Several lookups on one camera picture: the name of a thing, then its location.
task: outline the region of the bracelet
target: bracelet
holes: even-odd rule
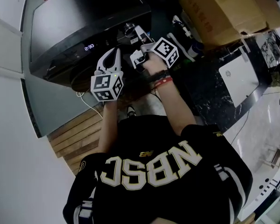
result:
[[[159,80],[154,84],[154,88],[157,88],[158,86],[165,84],[169,81],[173,81],[172,77],[163,78],[162,80]]]

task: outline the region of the kitchen counter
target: kitchen counter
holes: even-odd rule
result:
[[[152,9],[152,38],[157,41],[162,36],[166,37],[168,32],[172,32],[181,43],[188,40],[180,27],[174,27],[171,24],[173,16],[178,15],[182,10],[178,0],[145,1]],[[30,74],[29,48],[33,11],[42,2],[43,0],[27,0],[23,23],[22,63],[31,109],[41,136],[44,136],[85,112],[88,107],[76,97],[76,93],[71,88],[47,82]],[[264,67],[265,60],[260,49],[256,47],[256,42],[251,38],[247,40],[247,43],[251,50],[248,56],[258,76],[260,86],[238,108],[234,107],[218,69],[240,56],[240,51],[226,57],[223,62],[217,57],[207,56],[199,62],[189,63],[181,66],[180,69],[173,67],[170,70],[181,95],[194,113],[200,115],[205,124],[217,123],[223,132],[251,108],[270,82],[267,69]],[[178,62],[184,59],[181,54],[180,52],[181,57]],[[125,87],[125,96],[129,97],[129,92],[135,92],[134,88],[135,86]],[[137,89],[138,95],[148,92],[147,89],[143,89],[145,93],[141,93],[141,86]],[[84,98],[91,106],[97,104],[90,93],[86,93]],[[124,106],[133,98],[135,96],[127,99],[122,97],[120,102]]]

